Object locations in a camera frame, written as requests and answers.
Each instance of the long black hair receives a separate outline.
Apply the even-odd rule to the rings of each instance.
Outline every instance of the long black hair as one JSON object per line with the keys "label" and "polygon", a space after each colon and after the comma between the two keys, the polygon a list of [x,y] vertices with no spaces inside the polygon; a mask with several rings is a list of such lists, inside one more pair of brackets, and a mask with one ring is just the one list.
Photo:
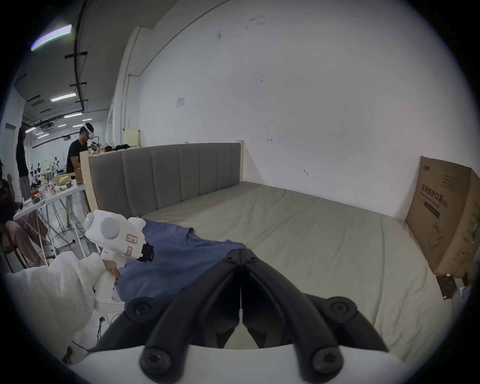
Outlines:
{"label": "long black hair", "polygon": [[18,129],[18,144],[22,144],[24,142],[24,133],[25,127],[20,127]]}

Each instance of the fluorescent light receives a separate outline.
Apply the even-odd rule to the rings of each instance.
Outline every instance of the fluorescent light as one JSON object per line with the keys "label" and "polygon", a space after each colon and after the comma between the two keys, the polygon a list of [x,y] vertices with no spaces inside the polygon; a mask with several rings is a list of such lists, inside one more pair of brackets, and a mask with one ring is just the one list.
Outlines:
{"label": "fluorescent light", "polygon": [[46,35],[39,37],[35,40],[35,43],[31,46],[31,50],[37,49],[39,46],[49,42],[50,40],[56,39],[57,37],[68,35],[72,31],[72,25],[68,24],[58,29],[55,29],[51,32],[48,32]]}
{"label": "fluorescent light", "polygon": [[80,116],[82,113],[81,112],[78,112],[78,113],[72,113],[71,115],[65,115],[63,116],[64,118],[68,119],[69,117],[73,117],[73,116]]}
{"label": "fluorescent light", "polygon": [[57,96],[57,97],[54,97],[52,99],[52,102],[54,103],[56,101],[63,100],[63,99],[68,99],[69,97],[75,97],[75,96],[77,96],[77,94],[75,92],[69,93],[69,94],[63,95],[63,96]]}

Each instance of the black pipe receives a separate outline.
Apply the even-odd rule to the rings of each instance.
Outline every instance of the black pipe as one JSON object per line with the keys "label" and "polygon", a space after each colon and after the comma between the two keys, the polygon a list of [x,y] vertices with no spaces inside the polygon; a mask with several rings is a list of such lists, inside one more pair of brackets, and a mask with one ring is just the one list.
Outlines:
{"label": "black pipe", "polygon": [[37,147],[40,147],[40,146],[43,145],[43,144],[50,143],[51,141],[54,141],[54,140],[63,139],[64,137],[78,134],[78,132],[79,132],[79,131],[76,131],[76,132],[73,132],[73,133],[69,133],[69,134],[67,134],[67,135],[59,136],[59,137],[56,137],[56,138],[54,138],[54,139],[50,139],[50,140],[44,141],[43,143],[40,143],[39,145],[32,146],[32,149],[37,148]]}
{"label": "black pipe", "polygon": [[80,76],[78,75],[78,58],[79,58],[78,37],[80,35],[80,27],[82,25],[82,19],[83,19],[83,16],[84,16],[84,13],[85,13],[85,8],[87,7],[88,1],[89,0],[84,0],[84,3],[82,4],[82,7],[80,9],[80,13],[78,15],[78,20],[77,20],[77,26],[76,26],[76,29],[75,29],[75,41],[73,43],[73,54],[74,54],[73,64],[74,64],[74,69],[75,69],[75,82],[77,84],[77,91],[78,91],[78,97],[80,98],[80,104],[82,105],[82,111],[81,112],[85,111],[85,105],[84,105],[84,100],[83,100],[83,97],[82,97],[82,88],[81,88],[81,85],[80,85]]}

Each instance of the upholstered headboard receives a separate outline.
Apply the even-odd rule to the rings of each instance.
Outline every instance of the upholstered headboard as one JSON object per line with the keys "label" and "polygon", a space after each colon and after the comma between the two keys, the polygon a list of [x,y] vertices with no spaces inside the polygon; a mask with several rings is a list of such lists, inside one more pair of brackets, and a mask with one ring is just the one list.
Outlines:
{"label": "upholstered headboard", "polygon": [[129,218],[231,187],[241,181],[242,151],[237,142],[82,152],[90,208]]}

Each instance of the sticker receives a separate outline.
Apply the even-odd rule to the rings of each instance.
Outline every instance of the sticker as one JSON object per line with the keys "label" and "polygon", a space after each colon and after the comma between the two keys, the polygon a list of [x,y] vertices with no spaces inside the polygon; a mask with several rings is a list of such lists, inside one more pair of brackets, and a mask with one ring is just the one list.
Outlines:
{"label": "sticker", "polygon": [[134,236],[134,235],[131,235],[129,233],[127,233],[127,239],[126,239],[129,243],[133,243],[133,244],[136,244],[138,243],[138,237]]}

